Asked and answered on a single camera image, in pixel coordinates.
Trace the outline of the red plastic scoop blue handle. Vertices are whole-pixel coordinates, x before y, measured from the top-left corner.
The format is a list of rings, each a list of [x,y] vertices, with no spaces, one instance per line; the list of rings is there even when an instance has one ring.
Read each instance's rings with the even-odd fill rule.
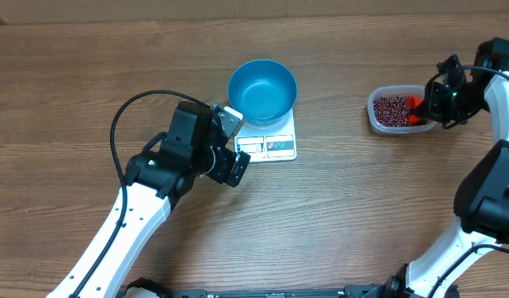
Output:
[[[419,118],[415,115],[414,111],[422,104],[423,99],[416,97],[415,95],[410,95],[406,99],[406,106],[408,108],[408,118],[406,120],[406,124],[408,126],[420,126],[425,124],[425,120],[423,118]]]

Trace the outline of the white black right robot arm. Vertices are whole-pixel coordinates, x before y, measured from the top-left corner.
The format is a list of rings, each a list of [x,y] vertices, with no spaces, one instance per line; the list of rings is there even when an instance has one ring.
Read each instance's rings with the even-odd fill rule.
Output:
[[[492,252],[509,254],[509,40],[481,43],[473,65],[456,55],[438,63],[422,100],[408,101],[415,119],[444,129],[465,124],[481,110],[492,116],[494,145],[463,179],[454,196],[453,223],[418,259],[403,265],[364,297],[456,297],[455,281]]]

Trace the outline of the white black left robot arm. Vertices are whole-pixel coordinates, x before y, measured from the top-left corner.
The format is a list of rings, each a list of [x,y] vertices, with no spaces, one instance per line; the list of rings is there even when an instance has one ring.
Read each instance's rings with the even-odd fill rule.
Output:
[[[114,297],[146,242],[166,221],[179,198],[200,175],[235,187],[250,156],[227,149],[243,125],[240,112],[182,101],[168,132],[147,144],[127,164],[113,208],[68,276],[52,297]]]

